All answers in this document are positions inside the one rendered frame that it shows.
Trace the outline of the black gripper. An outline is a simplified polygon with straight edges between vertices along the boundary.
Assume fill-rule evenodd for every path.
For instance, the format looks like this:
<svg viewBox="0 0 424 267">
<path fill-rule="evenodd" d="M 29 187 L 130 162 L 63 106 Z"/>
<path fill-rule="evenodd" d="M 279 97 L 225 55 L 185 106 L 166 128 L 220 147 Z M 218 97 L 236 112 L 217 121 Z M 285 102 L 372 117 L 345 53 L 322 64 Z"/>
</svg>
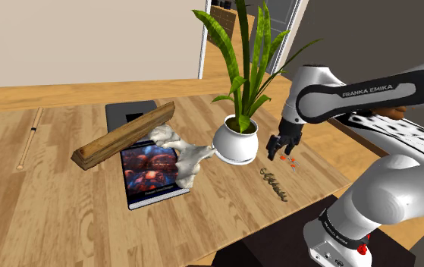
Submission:
<svg viewBox="0 0 424 267">
<path fill-rule="evenodd" d="M 285 118 L 280 120 L 278 126 L 278 136 L 271 135 L 266 145 L 268 159 L 273 161 L 276 152 L 285 146 L 284 153 L 290 155 L 292 149 L 300 143 L 302 137 L 303 124 L 295 124 L 287 121 Z"/>
</svg>

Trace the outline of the small orange and white object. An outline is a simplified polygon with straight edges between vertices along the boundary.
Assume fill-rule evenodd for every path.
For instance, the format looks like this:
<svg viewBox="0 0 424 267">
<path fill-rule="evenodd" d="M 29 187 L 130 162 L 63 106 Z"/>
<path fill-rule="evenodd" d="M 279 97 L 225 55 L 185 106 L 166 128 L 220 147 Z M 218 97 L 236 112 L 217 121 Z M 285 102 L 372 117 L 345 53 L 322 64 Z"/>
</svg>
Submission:
<svg viewBox="0 0 424 267">
<path fill-rule="evenodd" d="M 293 171 L 296 171 L 296 167 L 300 164 L 295 158 L 286 155 L 280 155 L 279 159 L 288 162 Z"/>
</svg>

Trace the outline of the green plant in white pot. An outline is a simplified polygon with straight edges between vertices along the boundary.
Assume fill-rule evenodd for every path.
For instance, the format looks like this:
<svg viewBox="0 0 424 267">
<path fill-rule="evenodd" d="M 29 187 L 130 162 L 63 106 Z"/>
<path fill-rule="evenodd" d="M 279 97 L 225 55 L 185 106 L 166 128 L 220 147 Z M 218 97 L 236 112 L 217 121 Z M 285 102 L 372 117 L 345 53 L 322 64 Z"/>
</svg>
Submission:
<svg viewBox="0 0 424 267">
<path fill-rule="evenodd" d="M 234 113 L 227 116 L 223 125 L 215 132 L 212 146 L 222 161 L 232 165 L 246 165 L 254 160 L 259 147 L 258 126 L 252 116 L 263 103 L 271 99 L 263 92 L 283 72 L 280 68 L 264 80 L 265 70 L 289 32 L 285 30 L 272 38 L 271 16 L 268 7 L 263 5 L 258 8 L 256 36 L 253 50 L 250 50 L 245 0 L 236 0 L 235 3 L 240 23 L 243 75 L 240 75 L 231 39 L 221 24 L 204 11 L 195 10 L 193 13 L 203 22 L 220 49 L 231 82 L 229 94 L 214 98 L 216 102 L 231 100 L 234 103 Z"/>
</svg>

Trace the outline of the dark robot stand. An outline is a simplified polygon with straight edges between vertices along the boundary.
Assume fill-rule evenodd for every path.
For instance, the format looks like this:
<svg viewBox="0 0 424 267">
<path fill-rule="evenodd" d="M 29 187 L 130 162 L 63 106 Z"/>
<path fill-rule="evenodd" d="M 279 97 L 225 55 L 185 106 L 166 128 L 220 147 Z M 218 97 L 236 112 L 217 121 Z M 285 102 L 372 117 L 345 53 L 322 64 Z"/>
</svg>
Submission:
<svg viewBox="0 0 424 267">
<path fill-rule="evenodd" d="M 310 259 L 304 225 L 334 203 L 333 195 L 312 204 L 221 250 L 213 267 L 321 267 Z M 415 267 L 416 256 L 379 229 L 369 238 L 372 267 Z"/>
</svg>

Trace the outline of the white lumpy sculpture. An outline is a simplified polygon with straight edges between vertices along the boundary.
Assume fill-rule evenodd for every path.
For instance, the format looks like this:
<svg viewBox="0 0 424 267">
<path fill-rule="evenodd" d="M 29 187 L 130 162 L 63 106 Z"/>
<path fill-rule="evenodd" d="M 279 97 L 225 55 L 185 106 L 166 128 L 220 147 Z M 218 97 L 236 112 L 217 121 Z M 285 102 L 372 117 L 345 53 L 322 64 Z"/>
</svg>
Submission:
<svg viewBox="0 0 424 267">
<path fill-rule="evenodd" d="M 148 138 L 162 148 L 172 148 L 179 152 L 175 163 L 178 174 L 175 183 L 181 188 L 193 187 L 194 178 L 199 173 L 199 163 L 214 156 L 216 149 L 212 146 L 196 146 L 184 141 L 167 124 L 155 127 L 148 133 Z"/>
</svg>

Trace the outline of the white black spotted furniture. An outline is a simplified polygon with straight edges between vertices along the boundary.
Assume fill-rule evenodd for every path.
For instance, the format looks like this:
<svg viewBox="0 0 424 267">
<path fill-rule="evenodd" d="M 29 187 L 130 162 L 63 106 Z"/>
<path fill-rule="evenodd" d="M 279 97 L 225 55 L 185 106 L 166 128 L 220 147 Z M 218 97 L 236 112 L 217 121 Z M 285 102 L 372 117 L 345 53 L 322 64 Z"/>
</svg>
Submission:
<svg viewBox="0 0 424 267">
<path fill-rule="evenodd" d="M 335 119 L 388 154 L 408 155 L 424 163 L 424 127 L 412 121 L 369 112 L 343 114 Z"/>
</svg>

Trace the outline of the brown rounded object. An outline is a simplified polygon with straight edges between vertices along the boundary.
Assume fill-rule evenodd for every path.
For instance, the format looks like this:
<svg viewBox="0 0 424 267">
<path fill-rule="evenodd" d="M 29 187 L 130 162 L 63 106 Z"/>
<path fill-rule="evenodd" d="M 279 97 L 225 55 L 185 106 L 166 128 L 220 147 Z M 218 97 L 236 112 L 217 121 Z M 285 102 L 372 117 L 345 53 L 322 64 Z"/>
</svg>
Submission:
<svg viewBox="0 0 424 267">
<path fill-rule="evenodd" d="M 393 108 L 373 108 L 371 112 L 374 115 L 381 115 L 393 120 L 400 120 L 404 118 L 404 113 L 407 111 L 405 106 L 398 106 Z"/>
</svg>

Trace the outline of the book with red blue cover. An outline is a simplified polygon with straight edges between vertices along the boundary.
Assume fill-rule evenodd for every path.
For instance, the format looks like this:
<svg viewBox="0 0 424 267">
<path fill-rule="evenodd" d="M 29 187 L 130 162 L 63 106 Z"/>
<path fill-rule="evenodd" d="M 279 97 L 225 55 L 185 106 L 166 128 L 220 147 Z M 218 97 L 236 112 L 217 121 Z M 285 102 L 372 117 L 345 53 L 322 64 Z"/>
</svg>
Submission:
<svg viewBox="0 0 424 267">
<path fill-rule="evenodd" d="M 120 151 L 120 157 L 130 211 L 190 192 L 175 182 L 178 169 L 174 149 L 147 140 Z"/>
</svg>

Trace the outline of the brown chest of drawers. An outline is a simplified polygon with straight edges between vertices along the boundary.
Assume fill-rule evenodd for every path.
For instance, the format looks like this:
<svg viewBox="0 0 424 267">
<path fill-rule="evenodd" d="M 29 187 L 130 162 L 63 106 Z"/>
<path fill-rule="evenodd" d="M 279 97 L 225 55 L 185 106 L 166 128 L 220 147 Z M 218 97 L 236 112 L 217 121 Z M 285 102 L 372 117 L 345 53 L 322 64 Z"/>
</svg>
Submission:
<svg viewBox="0 0 424 267">
<path fill-rule="evenodd" d="M 237 15 L 231 10 L 228 0 L 211 0 L 210 15 L 222 26 L 232 39 Z"/>
</svg>

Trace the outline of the brown wooden block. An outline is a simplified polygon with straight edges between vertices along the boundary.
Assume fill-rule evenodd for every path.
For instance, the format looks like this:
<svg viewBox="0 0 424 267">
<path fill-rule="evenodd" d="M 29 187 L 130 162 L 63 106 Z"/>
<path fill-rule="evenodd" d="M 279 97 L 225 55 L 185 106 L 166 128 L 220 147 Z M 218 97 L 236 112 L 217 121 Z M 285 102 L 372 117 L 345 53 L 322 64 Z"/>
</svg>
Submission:
<svg viewBox="0 0 424 267">
<path fill-rule="evenodd" d="M 174 102 L 168 102 L 120 126 L 106 135 L 76 149 L 71 160 L 84 171 L 104 162 L 114 154 L 133 145 L 151 130 L 169 121 L 174 114 Z"/>
</svg>

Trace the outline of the dark grey tablet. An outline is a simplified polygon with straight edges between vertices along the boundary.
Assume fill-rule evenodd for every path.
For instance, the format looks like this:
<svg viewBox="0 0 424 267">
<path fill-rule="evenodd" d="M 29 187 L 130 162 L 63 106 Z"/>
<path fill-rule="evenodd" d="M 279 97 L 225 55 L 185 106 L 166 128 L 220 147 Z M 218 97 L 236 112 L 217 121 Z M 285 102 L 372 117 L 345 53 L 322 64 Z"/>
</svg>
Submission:
<svg viewBox="0 0 424 267">
<path fill-rule="evenodd" d="M 105 106 L 108 132 L 157 108 L 154 101 L 121 102 Z"/>
</svg>

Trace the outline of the light wooden stick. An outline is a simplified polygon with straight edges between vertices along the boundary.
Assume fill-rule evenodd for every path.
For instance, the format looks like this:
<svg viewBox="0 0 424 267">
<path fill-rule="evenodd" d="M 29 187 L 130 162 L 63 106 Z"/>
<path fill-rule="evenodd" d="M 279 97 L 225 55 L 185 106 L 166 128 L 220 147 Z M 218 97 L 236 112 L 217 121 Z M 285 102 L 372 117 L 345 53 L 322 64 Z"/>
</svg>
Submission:
<svg viewBox="0 0 424 267">
<path fill-rule="evenodd" d="M 38 125 L 39 125 L 39 122 L 40 122 L 40 119 L 42 117 L 43 111 L 44 111 L 44 108 L 43 107 L 39 107 L 37 109 L 37 111 L 36 111 L 36 115 L 35 115 L 35 118 L 33 120 L 32 126 L 30 128 L 30 133 L 29 133 L 29 136 L 27 138 L 26 145 L 25 145 L 24 150 L 23 150 L 23 153 L 22 153 L 22 155 L 20 157 L 20 161 L 18 163 L 18 166 L 16 167 L 16 169 L 18 171 L 21 171 L 21 170 L 24 169 L 24 163 L 25 163 L 25 160 L 26 160 L 26 157 L 27 157 L 27 153 L 29 151 L 30 144 L 33 141 L 33 137 L 34 137 L 34 135 L 36 133 L 36 129 L 37 129 Z"/>
</svg>

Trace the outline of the grey door with white frame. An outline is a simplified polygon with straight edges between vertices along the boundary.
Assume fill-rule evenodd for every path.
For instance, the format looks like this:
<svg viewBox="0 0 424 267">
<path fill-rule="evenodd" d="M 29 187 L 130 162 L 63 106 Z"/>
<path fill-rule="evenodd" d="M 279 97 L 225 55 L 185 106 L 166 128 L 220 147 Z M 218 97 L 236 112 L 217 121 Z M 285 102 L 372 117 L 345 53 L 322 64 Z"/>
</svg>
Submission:
<svg viewBox="0 0 424 267">
<path fill-rule="evenodd" d="M 295 24 L 296 17 L 300 12 L 301 2 L 302 0 L 265 0 L 270 14 L 272 40 L 279 33 L 285 30 L 289 31 L 268 63 L 268 67 L 266 68 L 268 74 L 278 71 L 288 57 L 291 43 L 297 32 Z"/>
</svg>

